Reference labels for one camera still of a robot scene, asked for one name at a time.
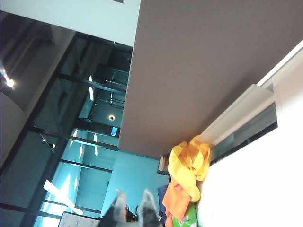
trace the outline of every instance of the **light fixture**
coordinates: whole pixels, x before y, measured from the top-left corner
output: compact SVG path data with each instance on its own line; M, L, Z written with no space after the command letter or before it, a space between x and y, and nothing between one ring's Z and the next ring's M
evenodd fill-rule
M6 85L10 88L13 88L14 87L14 84L15 84L15 81L13 79L9 79L6 71L5 71L5 68L0 60L0 73L2 74L2 76L5 78L6 80Z
M49 180L45 181L43 188L59 199L60 202L71 208L76 214L83 215L83 211L75 208L75 204L66 195L62 194L62 192Z
M75 132L73 133L72 136L73 136L73 137L76 137L76 136L77 136L77 133L78 133L78 129L75 130Z
M97 134L94 134L94 141L97 142ZM98 147L95 146L95 155L98 155Z
M81 159L82 153L83 153L83 144L81 144L79 149L79 160Z
M14 84L15 84L15 82L14 82L14 80L13 79L7 79L6 80L6 85L8 86L8 87L10 87L10 88L13 88L14 87Z
M89 81L92 82L92 77L91 75L89 76ZM91 99L91 101L94 101L94 92L93 92L93 88L89 87L89 98Z
M113 116L113 115L110 115L110 116L108 116L108 119L112 122L112 121L114 121L115 120L115 116Z

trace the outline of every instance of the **ceiling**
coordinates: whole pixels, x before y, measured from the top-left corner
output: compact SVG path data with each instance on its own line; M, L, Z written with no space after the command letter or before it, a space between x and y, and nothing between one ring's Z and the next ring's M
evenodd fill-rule
M200 134L303 39L302 0L142 0L119 148Z

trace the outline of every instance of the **glass wall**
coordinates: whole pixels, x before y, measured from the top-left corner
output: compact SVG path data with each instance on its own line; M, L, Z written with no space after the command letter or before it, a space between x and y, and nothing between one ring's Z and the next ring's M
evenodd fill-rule
M57 226L65 211L100 217L131 56L76 33L1 168L1 226Z

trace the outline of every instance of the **white board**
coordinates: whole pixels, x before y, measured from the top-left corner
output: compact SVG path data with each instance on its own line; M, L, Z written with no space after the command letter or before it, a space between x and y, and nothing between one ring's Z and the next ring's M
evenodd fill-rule
M99 222L98 219L64 212L58 227L96 227Z

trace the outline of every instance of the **orange fabric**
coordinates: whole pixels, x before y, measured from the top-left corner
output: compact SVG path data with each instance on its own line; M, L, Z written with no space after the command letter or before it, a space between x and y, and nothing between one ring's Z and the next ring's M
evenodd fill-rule
M166 227L173 226L173 217L176 217L179 221L183 219L190 199L190 195L172 177L162 202L166 207Z

